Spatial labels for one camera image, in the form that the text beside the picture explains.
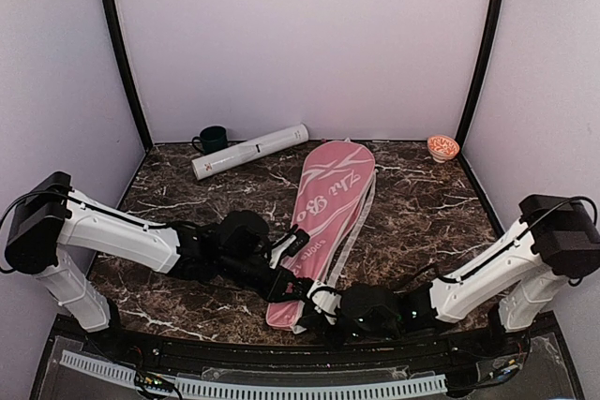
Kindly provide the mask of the pink racket bag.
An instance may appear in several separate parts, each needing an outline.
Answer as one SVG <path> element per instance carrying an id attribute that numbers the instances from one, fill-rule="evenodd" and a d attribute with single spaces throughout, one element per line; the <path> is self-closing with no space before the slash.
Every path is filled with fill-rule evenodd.
<path id="1" fill-rule="evenodd" d="M 297 277 L 335 287 L 370 211 L 376 185 L 375 157 L 359 143 L 329 141 L 305 159 L 292 224 L 310 235 L 294 257 L 275 248 L 270 267 L 283 267 Z M 301 333 L 308 328 L 308 299 L 271 303 L 266 323 L 279 330 Z"/>

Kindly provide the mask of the white shuttlecock tube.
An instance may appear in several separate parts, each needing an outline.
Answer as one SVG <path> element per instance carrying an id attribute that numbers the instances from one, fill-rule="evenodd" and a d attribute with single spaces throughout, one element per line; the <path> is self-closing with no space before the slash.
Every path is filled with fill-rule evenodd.
<path id="1" fill-rule="evenodd" d="M 192 160 L 191 167 L 197 180 L 244 165 L 308 141 L 308 129 L 303 125 L 284 128 L 249 141 L 216 151 Z"/>

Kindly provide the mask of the orange patterned tube lid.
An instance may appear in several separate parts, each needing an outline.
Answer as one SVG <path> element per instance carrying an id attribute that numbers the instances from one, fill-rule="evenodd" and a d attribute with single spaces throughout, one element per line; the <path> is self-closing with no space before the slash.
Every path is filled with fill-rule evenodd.
<path id="1" fill-rule="evenodd" d="M 460 152 L 458 143 L 445 135 L 430 136 L 427 139 L 427 149 L 437 163 L 452 160 Z"/>

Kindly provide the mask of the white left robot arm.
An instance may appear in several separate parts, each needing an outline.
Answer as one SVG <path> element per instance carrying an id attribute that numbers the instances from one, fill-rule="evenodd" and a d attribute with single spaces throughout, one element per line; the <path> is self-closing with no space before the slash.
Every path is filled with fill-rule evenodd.
<path id="1" fill-rule="evenodd" d="M 280 265 L 309 236 L 292 227 L 272 243 L 257 214 L 233 211 L 208 225 L 175 220 L 156 223 L 90 199 L 57 171 L 3 212 L 10 223 L 4 274 L 30 274 L 65 307 L 113 359 L 132 351 L 116 305 L 98 293 L 73 262 L 69 247 L 88 248 L 141 264 L 168 277 L 206 283 L 221 275 L 251 289 L 268 303 L 304 301 L 313 285 Z"/>

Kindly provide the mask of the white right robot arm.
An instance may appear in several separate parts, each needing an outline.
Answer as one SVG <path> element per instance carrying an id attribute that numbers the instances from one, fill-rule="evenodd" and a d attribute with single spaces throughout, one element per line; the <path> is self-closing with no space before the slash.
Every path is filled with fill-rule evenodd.
<path id="1" fill-rule="evenodd" d="M 530 195 L 519 209 L 520 217 L 487 250 L 417 289 L 354 284 L 316 290 L 310 298 L 342 339 L 396 340 L 443 332 L 507 290 L 494 323 L 478 337 L 479 349 L 497 357 L 563 287 L 578 286 L 599 268 L 599 211 L 591 199 Z"/>

